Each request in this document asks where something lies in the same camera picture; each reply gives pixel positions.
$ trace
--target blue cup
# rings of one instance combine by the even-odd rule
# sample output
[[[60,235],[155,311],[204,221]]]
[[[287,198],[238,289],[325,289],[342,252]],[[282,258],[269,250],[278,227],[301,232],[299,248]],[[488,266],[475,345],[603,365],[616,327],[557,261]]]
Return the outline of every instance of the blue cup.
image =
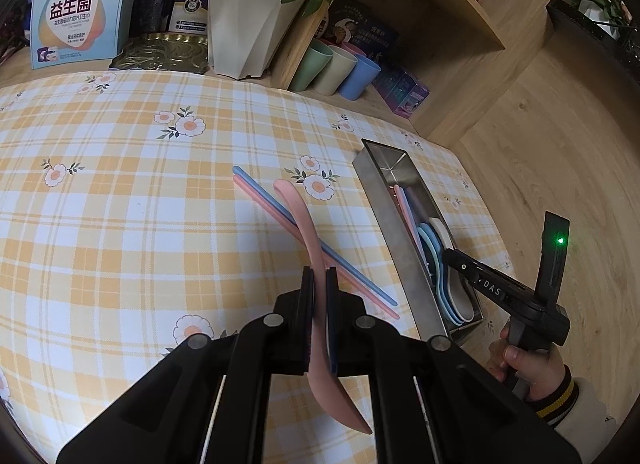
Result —
[[[342,85],[338,87],[338,93],[351,101],[355,101],[367,88],[375,77],[380,73],[379,65],[361,54],[356,54],[358,62]]]

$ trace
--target white flower pot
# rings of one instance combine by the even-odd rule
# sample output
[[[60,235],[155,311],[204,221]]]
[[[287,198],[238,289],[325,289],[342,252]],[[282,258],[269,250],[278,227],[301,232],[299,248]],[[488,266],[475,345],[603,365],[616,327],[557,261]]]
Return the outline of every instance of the white flower pot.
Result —
[[[235,79],[260,77],[305,0],[209,0],[209,64]]]
[[[580,11],[584,16],[593,20],[594,22],[609,22],[607,18],[607,13],[604,12],[595,2],[591,0],[583,0],[580,2],[578,6],[578,11]],[[607,34],[610,35],[614,40],[620,38],[620,32],[617,27],[611,27],[610,25],[602,25],[598,24],[598,26],[604,30]]]

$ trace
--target cup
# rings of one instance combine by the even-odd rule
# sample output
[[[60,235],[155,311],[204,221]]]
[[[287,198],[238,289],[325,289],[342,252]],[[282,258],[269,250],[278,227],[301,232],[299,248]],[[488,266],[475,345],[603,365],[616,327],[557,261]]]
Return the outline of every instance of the cup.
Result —
[[[358,54],[360,54],[361,56],[366,56],[366,54],[360,47],[356,47],[354,44],[351,44],[348,41],[343,41],[340,44],[340,47],[343,48],[344,50],[351,52],[351,54],[355,56],[357,56]]]
[[[311,40],[311,44],[302,57],[298,70],[296,70],[289,84],[289,90],[294,92],[306,90],[311,80],[329,63],[333,54],[334,51],[328,45],[319,40]]]
[[[361,54],[356,54],[358,63],[338,88],[339,94],[355,101],[380,72],[379,65]]]
[[[358,63],[358,59],[351,52],[347,52],[337,45],[330,45],[329,48],[334,52],[334,55],[312,83],[313,89],[325,96],[334,94],[340,83]]]

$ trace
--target table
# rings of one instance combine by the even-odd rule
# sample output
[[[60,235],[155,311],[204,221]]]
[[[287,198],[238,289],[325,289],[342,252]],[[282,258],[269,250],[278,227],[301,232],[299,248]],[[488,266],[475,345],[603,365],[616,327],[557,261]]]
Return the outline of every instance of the table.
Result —
[[[297,181],[320,237],[396,298],[396,328],[417,336],[351,165],[361,138],[406,149],[458,247],[513,274],[455,155],[392,124],[172,72],[0,90],[0,399],[48,462],[189,334],[232,333],[299,286],[304,249],[234,187],[235,164],[270,190]],[[478,360],[505,319],[483,306],[465,344]],[[366,379],[344,382],[370,422]],[[373,445],[325,416],[305,378],[274,378],[265,462],[369,463]]]

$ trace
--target striped cuff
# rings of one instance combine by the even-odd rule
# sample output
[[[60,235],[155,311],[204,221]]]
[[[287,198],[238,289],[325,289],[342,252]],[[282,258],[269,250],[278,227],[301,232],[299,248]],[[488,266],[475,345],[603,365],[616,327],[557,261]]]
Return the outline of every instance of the striped cuff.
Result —
[[[554,428],[566,414],[574,407],[580,390],[571,377],[569,367],[564,366],[564,379],[558,389],[545,397],[527,403],[536,412],[539,418]]]

